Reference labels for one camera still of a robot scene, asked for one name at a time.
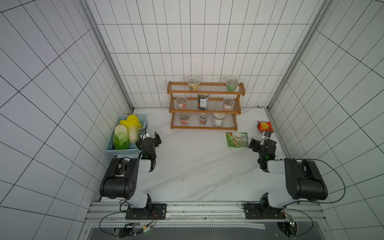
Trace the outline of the yellow label seed jar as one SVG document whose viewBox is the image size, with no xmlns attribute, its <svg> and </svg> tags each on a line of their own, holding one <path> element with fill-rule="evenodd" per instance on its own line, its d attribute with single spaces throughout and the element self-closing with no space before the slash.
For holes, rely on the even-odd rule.
<svg viewBox="0 0 384 240">
<path fill-rule="evenodd" d="M 188 85 L 190 91 L 197 91 L 200 87 L 200 80 L 198 78 L 191 77 L 188 79 Z"/>
</svg>

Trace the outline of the green label seed jar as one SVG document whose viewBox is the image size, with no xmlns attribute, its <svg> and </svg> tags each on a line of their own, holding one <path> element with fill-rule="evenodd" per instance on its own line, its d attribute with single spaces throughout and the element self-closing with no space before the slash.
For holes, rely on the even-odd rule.
<svg viewBox="0 0 384 240">
<path fill-rule="evenodd" d="M 226 81 L 226 89 L 230 92 L 235 92 L 239 85 L 239 81 L 236 78 L 228 78 Z"/>
</svg>

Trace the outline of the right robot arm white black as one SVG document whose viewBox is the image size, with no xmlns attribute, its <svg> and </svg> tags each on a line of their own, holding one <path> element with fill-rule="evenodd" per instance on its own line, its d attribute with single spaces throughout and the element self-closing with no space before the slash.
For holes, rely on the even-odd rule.
<svg viewBox="0 0 384 240">
<path fill-rule="evenodd" d="M 284 219 L 283 208 L 298 201 L 318 201 L 328 197 L 328 188 L 313 160 L 275 159 L 277 142 L 251 140 L 249 148 L 259 154 L 258 164 L 265 173 L 285 176 L 285 184 L 275 192 L 265 193 L 256 204 L 246 204 L 254 219 Z"/>
</svg>

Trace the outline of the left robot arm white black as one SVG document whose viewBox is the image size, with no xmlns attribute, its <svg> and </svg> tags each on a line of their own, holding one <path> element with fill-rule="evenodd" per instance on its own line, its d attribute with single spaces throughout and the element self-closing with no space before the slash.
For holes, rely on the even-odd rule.
<svg viewBox="0 0 384 240">
<path fill-rule="evenodd" d="M 151 196 L 137 192 L 139 173 L 152 172 L 157 163 L 156 147 L 162 143 L 158 133 L 137 142 L 141 151 L 137 158 L 113 158 L 100 185 L 100 195 L 108 199 L 123 199 L 128 204 L 126 219 L 155 218 Z"/>
</svg>

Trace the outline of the dark green tin can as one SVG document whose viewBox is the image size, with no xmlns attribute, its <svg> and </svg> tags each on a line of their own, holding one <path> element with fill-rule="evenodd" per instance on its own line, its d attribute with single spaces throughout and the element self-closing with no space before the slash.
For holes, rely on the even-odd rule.
<svg viewBox="0 0 384 240">
<path fill-rule="evenodd" d="M 198 94 L 198 109 L 207 110 L 209 107 L 209 95 L 208 94 Z"/>
</svg>

